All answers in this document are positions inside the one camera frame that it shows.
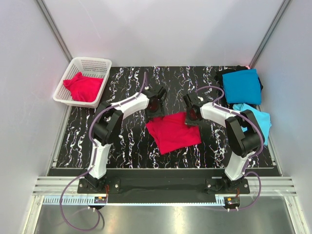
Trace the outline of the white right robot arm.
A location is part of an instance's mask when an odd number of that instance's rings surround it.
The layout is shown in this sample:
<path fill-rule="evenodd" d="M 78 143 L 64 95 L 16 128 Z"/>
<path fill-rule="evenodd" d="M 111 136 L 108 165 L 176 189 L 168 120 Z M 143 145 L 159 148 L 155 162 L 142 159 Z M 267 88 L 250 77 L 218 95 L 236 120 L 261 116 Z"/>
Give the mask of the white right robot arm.
<path fill-rule="evenodd" d="M 264 136 L 252 111 L 233 111 L 198 97 L 195 93 L 183 97 L 186 104 L 185 124 L 196 126 L 206 119 L 226 128 L 232 154 L 220 179 L 208 184 L 209 193 L 235 193 L 245 176 L 248 161 L 260 153 Z"/>

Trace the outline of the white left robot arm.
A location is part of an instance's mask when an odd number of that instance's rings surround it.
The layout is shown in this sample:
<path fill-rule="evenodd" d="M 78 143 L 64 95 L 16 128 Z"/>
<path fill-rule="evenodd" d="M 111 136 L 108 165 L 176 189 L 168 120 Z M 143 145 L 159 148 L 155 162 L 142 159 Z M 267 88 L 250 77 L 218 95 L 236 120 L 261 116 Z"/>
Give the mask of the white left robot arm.
<path fill-rule="evenodd" d="M 119 102 L 104 101 L 100 104 L 89 128 L 92 153 L 87 174 L 84 175 L 94 193 L 100 193 L 105 188 L 110 148 L 120 134 L 123 120 L 138 111 L 144 111 L 147 121 L 163 117 L 166 97 L 166 89 L 158 85 L 156 88 L 145 87 Z"/>

